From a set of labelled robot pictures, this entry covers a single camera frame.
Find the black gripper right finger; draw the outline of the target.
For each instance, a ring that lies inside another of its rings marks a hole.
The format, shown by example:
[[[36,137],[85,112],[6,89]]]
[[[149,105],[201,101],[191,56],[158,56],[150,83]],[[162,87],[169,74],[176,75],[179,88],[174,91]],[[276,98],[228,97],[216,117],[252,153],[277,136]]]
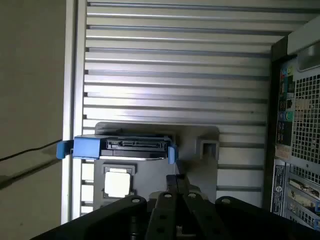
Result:
[[[184,174],[176,190],[191,206],[179,210],[179,240],[318,240],[316,230],[231,196],[206,199]]]

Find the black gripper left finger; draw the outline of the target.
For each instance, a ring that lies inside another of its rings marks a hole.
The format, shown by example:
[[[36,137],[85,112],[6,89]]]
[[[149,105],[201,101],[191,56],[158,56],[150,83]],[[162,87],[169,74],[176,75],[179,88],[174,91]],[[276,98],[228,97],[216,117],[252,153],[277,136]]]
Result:
[[[146,200],[129,195],[35,236],[36,240],[174,240],[178,181],[166,176],[165,192]]]

